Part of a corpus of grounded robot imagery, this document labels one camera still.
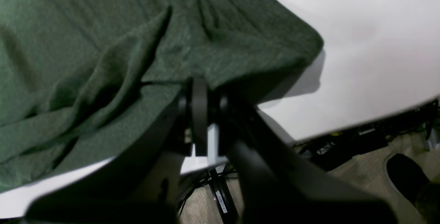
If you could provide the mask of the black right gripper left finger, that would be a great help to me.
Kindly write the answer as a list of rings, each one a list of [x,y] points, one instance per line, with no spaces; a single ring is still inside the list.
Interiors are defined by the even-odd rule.
[[[25,224],[177,224],[183,161],[207,154],[208,86],[183,86],[129,148],[94,173],[31,203]]]

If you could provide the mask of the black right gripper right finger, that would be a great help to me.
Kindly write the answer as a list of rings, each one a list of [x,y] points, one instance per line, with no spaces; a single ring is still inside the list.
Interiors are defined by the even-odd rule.
[[[249,103],[219,95],[219,149],[236,168],[244,224],[396,224],[382,199],[332,177],[286,145]]]

